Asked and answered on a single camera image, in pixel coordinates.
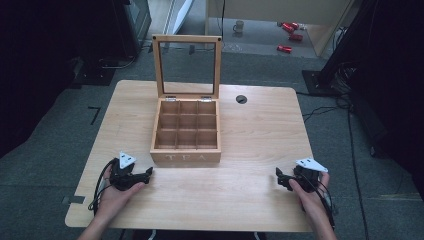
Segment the metal hinge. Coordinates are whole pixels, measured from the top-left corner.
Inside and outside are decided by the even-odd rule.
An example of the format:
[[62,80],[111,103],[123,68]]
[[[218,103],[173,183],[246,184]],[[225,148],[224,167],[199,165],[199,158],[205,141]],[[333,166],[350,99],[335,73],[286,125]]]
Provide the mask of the metal hinge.
[[200,101],[201,102],[212,102],[212,98],[211,97],[201,97]]
[[165,97],[165,101],[175,102],[175,101],[177,101],[177,97],[176,96],[167,96],[167,97]]

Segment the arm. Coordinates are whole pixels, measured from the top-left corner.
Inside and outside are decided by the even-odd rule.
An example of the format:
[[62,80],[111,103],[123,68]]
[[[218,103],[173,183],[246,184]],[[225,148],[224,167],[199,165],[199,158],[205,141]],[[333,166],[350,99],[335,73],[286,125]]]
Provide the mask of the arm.
[[[105,186],[109,186],[110,167],[106,170],[104,178]],[[137,183],[127,191],[121,192],[115,187],[108,187],[100,198],[99,209],[97,214],[91,220],[88,227],[84,230],[78,240],[100,239],[103,232],[108,228],[113,218],[118,215],[119,211],[125,207],[130,198],[143,188],[144,183]]]
[[[328,186],[330,175],[322,173],[321,183]],[[302,187],[293,179],[289,180],[290,186],[297,193],[300,198],[301,204],[305,209],[307,219],[314,232],[316,239],[337,239],[334,234],[333,228],[328,221],[327,213],[321,203],[320,198],[315,192],[307,193]]]

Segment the open wooden box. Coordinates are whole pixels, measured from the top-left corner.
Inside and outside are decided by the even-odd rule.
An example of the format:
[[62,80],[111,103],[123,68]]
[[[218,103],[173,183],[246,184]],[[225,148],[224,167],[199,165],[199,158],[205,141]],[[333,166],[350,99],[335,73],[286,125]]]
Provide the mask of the open wooden box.
[[[158,86],[150,148],[153,160],[219,162],[221,37],[153,35],[152,44]],[[198,67],[197,61],[208,61],[205,58],[210,71],[188,72]],[[205,75],[211,78],[206,84]]]

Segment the person's right hand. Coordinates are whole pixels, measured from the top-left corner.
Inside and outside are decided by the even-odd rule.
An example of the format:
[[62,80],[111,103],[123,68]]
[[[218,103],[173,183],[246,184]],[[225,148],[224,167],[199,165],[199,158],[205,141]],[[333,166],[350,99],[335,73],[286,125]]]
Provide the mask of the person's right hand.
[[[321,183],[318,188],[321,195],[326,191],[330,181],[330,175],[326,172],[322,172]],[[315,233],[316,239],[336,239],[333,228],[327,217],[327,212],[322,205],[321,199],[316,192],[307,193],[305,192],[296,180],[289,180],[290,186],[299,196],[301,205],[305,210],[307,219],[312,230]]]

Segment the glass panel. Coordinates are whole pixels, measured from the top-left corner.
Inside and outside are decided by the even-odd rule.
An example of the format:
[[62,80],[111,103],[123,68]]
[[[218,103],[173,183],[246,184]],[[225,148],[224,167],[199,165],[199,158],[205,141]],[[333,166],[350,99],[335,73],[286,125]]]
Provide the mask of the glass panel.
[[[213,94],[215,70],[214,43],[160,43],[164,93]],[[204,88],[190,85],[176,87],[171,82],[203,83]]]

